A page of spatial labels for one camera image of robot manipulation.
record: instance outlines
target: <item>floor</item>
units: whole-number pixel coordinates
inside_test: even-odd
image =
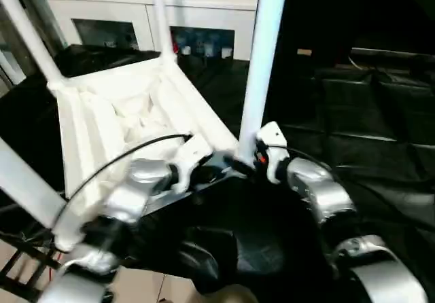
[[[0,241],[0,268],[14,254],[15,248]],[[15,277],[23,266],[26,257],[22,257],[8,274]],[[24,264],[20,280],[26,282],[36,267],[34,260]],[[40,278],[37,287],[43,289],[48,284],[48,271]],[[174,277],[145,270],[121,269],[112,291],[116,294],[116,303],[155,303],[169,301],[170,303],[256,303],[255,298],[245,288],[233,285],[210,296],[199,295],[189,279]],[[26,302],[9,292],[0,289],[0,302]]]

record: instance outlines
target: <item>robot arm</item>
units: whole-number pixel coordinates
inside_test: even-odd
[[[324,255],[337,279],[353,282],[359,296],[374,303],[426,303],[423,287],[380,236],[361,230],[360,212],[330,169],[293,158],[276,123],[258,133],[258,163],[271,183],[297,192],[312,212],[325,242]],[[111,193],[85,237],[40,297],[40,303],[103,302],[107,286],[125,256],[132,225],[140,217],[185,198],[190,174],[212,154],[200,137],[190,139],[169,163],[136,160]]]
[[[185,198],[190,174],[212,154],[201,136],[192,137],[170,162],[138,159],[108,196],[97,217],[82,228],[77,243],[39,303],[109,302],[107,287],[127,252],[132,227],[144,215]]]
[[[312,212],[337,277],[355,279],[374,303],[426,303],[420,282],[376,234],[358,227],[360,212],[327,166],[290,158],[275,122],[258,133],[260,159],[272,183],[286,183]]]

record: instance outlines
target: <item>white frame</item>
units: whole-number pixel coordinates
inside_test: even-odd
[[[239,144],[242,159],[250,164],[253,160],[255,135],[261,127],[284,1],[259,0],[258,4],[257,25]],[[1,2],[48,80],[49,89],[67,87],[70,80],[64,78],[60,73],[20,2],[18,0],[1,0]],[[204,118],[206,123],[201,127],[206,128],[207,136],[216,138],[213,140],[218,144],[223,143],[223,140],[228,140],[231,143],[232,136],[226,134],[228,129],[174,63],[175,55],[172,51],[164,2],[163,0],[154,0],[154,4],[162,48],[162,55],[157,62],[161,64],[162,69],[168,71],[169,75],[171,72],[176,75],[173,73],[176,71],[180,77],[184,78],[182,82],[184,85],[182,84],[181,88],[176,91],[179,91],[184,100],[189,102],[194,113]],[[0,184],[12,199],[47,228],[52,227],[51,223],[56,219],[59,209],[65,205],[63,199],[39,175],[32,171],[4,141],[0,141]],[[77,226],[80,225],[77,224],[77,218],[70,215],[69,212],[67,211],[68,214],[65,218],[62,218],[60,224],[53,229],[53,233],[57,236],[70,236],[68,239],[73,243]]]
[[[14,63],[15,66],[19,68],[19,71],[16,71],[13,68],[11,62],[7,60],[6,55],[0,50],[0,66],[4,70],[6,75],[11,79],[12,83],[16,85],[19,84],[22,80],[24,80],[26,76],[22,72],[20,65],[18,65],[16,61]]]

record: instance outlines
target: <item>wire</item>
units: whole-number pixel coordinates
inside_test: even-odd
[[[41,235],[43,235],[44,233],[48,233],[48,232],[50,232],[50,230],[43,228],[42,230],[40,230],[36,234],[34,234],[32,237],[26,238],[26,235],[24,232],[21,232],[20,235],[16,235],[16,234],[4,233],[4,232],[0,231],[0,236],[4,236],[6,238],[10,238],[13,240],[19,240],[23,243],[31,243],[33,245],[36,245],[37,243],[40,243],[40,241],[35,241],[36,238],[38,238]]]
[[[59,211],[58,215],[54,219],[51,229],[53,230],[56,227],[56,225],[59,222],[59,220],[61,219],[63,213],[69,208],[69,205],[71,204],[73,199],[83,190],[83,188],[86,185],[88,185],[97,175],[99,175],[101,172],[103,172],[105,169],[107,169],[108,167],[110,167],[111,165],[116,163],[117,161],[123,159],[124,157],[127,157],[128,155],[131,155],[132,153],[136,152],[137,150],[139,150],[141,148],[147,147],[148,145],[152,145],[152,144],[157,143],[157,142],[161,142],[161,141],[169,140],[169,139],[176,139],[176,138],[184,138],[184,141],[187,141],[190,137],[191,137],[191,135],[181,135],[181,134],[180,135],[165,135],[163,137],[158,137],[156,139],[152,139],[152,140],[146,141],[144,143],[141,143],[140,145],[137,145],[137,146],[127,150],[123,154],[119,155],[118,157],[110,160],[109,162],[104,164],[102,167],[97,169],[91,176],[89,176],[85,181],[83,181],[82,184],[80,184],[75,189],[75,191],[72,193],[69,201],[62,207],[62,209]]]
[[[160,284],[160,289],[158,290],[158,295],[157,295],[157,299],[160,298],[160,295],[162,293],[162,289],[163,289],[163,283],[164,283],[164,279],[166,278],[166,274],[163,275],[163,279],[162,279],[162,283]]]
[[[348,56],[347,58],[349,59],[349,62],[350,62],[354,67],[356,67],[358,70],[364,70],[361,66],[359,66],[358,64],[356,64],[356,63],[351,59],[350,56]]]
[[[57,256],[56,262],[59,262],[62,257],[62,252],[59,252],[59,255]],[[51,283],[52,281],[52,272],[53,268],[48,268],[48,282]]]
[[[309,155],[303,151],[291,148],[291,147],[286,147],[284,145],[268,145],[267,147],[269,148],[281,148],[281,149],[286,149],[289,152],[292,152],[294,154],[296,154],[297,156],[300,156],[302,158],[306,158],[308,160],[311,160],[312,162],[316,163],[317,165],[321,166],[322,168],[326,169],[328,172],[332,173],[332,168],[326,164],[325,162],[322,162],[321,160],[318,160],[317,158],[313,157],[312,155]]]
[[[11,210],[14,210],[15,208],[20,208],[20,205],[18,203],[12,203],[12,204],[9,204],[7,206],[1,207],[0,208],[0,215],[7,213]],[[26,239],[24,232],[21,232],[20,235],[17,235],[17,234],[12,234],[12,233],[4,233],[4,232],[0,231],[0,236],[9,237],[9,238],[16,239],[16,240],[21,240],[24,243],[33,240],[33,238]]]

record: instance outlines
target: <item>black fabric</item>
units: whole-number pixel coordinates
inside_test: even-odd
[[[331,67],[352,47],[433,54],[434,8],[434,0],[286,0],[278,50],[310,49]]]
[[[156,53],[71,46],[56,62],[64,75],[74,76],[152,57]],[[179,63],[238,135],[248,64],[194,58]],[[428,263],[435,252],[430,78],[313,66],[297,58],[290,68],[281,66],[284,72],[274,70],[264,121],[278,120],[292,147],[334,167],[365,222],[435,302],[435,269]],[[7,117],[0,136],[62,190],[56,103],[43,77],[34,75],[6,94],[0,109]],[[2,230],[22,229],[22,214],[6,217]],[[313,302],[343,293],[330,282],[312,221],[296,196],[261,181],[231,180],[144,218],[130,255],[127,266],[191,278],[203,293],[229,283],[248,286],[261,302],[273,295],[294,295],[297,302],[300,293]]]

